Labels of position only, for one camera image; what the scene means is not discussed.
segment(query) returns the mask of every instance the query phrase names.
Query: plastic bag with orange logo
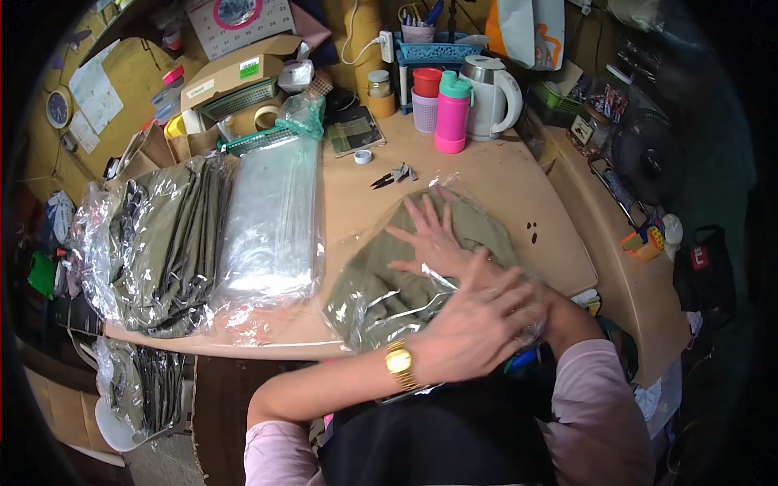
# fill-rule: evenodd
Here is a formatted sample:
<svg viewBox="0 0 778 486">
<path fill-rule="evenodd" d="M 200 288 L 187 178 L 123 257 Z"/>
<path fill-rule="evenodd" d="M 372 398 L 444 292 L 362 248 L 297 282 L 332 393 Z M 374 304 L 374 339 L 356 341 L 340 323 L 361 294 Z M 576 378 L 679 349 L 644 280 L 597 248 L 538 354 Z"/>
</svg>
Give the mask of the plastic bag with orange logo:
<svg viewBox="0 0 778 486">
<path fill-rule="evenodd" d="M 564 0 L 492 0 L 486 20 L 489 50 L 535 71 L 562 67 Z"/>
</svg>

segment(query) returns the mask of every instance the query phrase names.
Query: calendar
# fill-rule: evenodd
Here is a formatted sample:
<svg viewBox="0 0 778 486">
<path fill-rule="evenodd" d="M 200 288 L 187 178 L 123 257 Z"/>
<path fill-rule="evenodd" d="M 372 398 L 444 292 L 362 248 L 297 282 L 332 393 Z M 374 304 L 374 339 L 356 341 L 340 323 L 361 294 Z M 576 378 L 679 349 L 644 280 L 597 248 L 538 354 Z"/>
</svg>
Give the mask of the calendar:
<svg viewBox="0 0 778 486">
<path fill-rule="evenodd" d="M 190 0 L 186 9 L 209 59 L 278 33 L 297 33 L 287 0 Z"/>
</svg>

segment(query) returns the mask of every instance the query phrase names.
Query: glass jar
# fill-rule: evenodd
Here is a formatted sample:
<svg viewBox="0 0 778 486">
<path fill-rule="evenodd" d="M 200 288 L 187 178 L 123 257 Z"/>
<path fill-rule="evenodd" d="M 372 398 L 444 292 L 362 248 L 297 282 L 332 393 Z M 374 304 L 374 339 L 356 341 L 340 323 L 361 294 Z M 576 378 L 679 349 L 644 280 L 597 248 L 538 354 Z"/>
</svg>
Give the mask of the glass jar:
<svg viewBox="0 0 778 486">
<path fill-rule="evenodd" d="M 576 115 L 576 119 L 567 131 L 567 138 L 582 156 L 591 158 L 601 154 L 611 135 L 613 125 L 593 105 L 585 103 L 583 108 L 589 115 L 589 120 Z"/>
<path fill-rule="evenodd" d="M 386 98 L 391 96 L 391 94 L 389 71 L 380 69 L 367 74 L 367 96 L 371 98 Z"/>
</svg>

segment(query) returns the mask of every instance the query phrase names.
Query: wooden table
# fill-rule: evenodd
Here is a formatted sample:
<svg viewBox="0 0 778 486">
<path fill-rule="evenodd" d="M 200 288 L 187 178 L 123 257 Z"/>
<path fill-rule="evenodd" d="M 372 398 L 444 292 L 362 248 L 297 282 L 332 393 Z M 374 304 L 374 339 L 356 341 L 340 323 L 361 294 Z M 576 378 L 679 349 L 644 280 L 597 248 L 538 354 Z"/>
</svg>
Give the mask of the wooden table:
<svg viewBox="0 0 778 486">
<path fill-rule="evenodd" d="M 533 127 L 554 157 L 548 179 L 567 208 L 599 275 L 600 315 L 627 331 L 638 347 L 635 382 L 648 387 L 678 359 L 691 335 L 673 288 L 673 262 L 662 252 L 646 263 L 626 253 L 621 241 L 634 231 L 587 160 L 570 144 L 564 128 L 543 125 L 529 110 Z"/>
<path fill-rule="evenodd" d="M 379 123 L 387 144 L 373 148 L 365 166 L 352 156 L 336 159 L 324 150 L 324 218 L 326 275 L 319 292 L 325 299 L 344 263 L 358 249 L 354 236 L 376 222 L 405 194 L 440 177 L 458 179 L 492 216 L 510 231 L 523 265 L 567 295 L 593 288 L 597 273 L 554 187 L 523 142 L 469 142 L 460 154 L 438 152 L 433 136 L 417 132 L 410 116 L 395 114 Z M 512 131 L 507 134 L 515 138 Z M 373 190 L 370 184 L 401 163 L 413 167 L 419 180 L 404 180 Z M 537 233 L 533 243 L 533 234 Z M 214 326 L 208 335 L 152 339 L 115 325 L 106 335 L 137 344 L 198 355 L 256 359 L 321 359 L 345 353 L 324 322 L 321 301 L 311 299 L 293 312 L 266 313 L 267 344 L 246 343 L 235 333 Z"/>
</svg>

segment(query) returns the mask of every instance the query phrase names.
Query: person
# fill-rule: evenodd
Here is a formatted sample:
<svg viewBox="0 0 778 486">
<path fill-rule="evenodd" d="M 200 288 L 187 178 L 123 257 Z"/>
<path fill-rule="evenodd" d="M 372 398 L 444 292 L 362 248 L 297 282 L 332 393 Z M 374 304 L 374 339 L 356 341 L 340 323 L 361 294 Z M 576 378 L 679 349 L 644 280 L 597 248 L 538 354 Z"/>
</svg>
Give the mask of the person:
<svg viewBox="0 0 778 486">
<path fill-rule="evenodd" d="M 652 484 L 647 427 L 594 318 L 520 268 L 462 250 L 450 209 L 441 224 L 429 199 L 405 204 L 416 234 L 386 231 L 413 245 L 415 261 L 391 267 L 421 274 L 426 263 L 459 289 L 425 329 L 388 349 L 261 385 L 247 414 L 246 485 Z M 549 421 L 533 416 L 529 389 L 494 373 L 519 351 L 514 336 L 538 320 L 557 361 Z M 317 457 L 303 426 L 332 412 Z"/>
</svg>

